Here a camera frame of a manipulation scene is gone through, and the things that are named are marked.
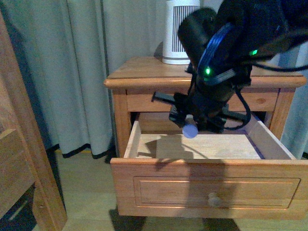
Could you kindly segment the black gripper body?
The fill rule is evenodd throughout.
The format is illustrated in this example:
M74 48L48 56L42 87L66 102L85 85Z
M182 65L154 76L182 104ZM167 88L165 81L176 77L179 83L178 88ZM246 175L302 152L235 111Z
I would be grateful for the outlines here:
M226 102L217 102L196 92L191 95L176 92L171 96L156 91L152 96L152 101L170 104L172 107L168 118L179 128L183 128L186 115L192 115L198 132L222 133L224 130L238 130L250 122L248 104L239 90L235 93L245 108L245 115L230 111Z

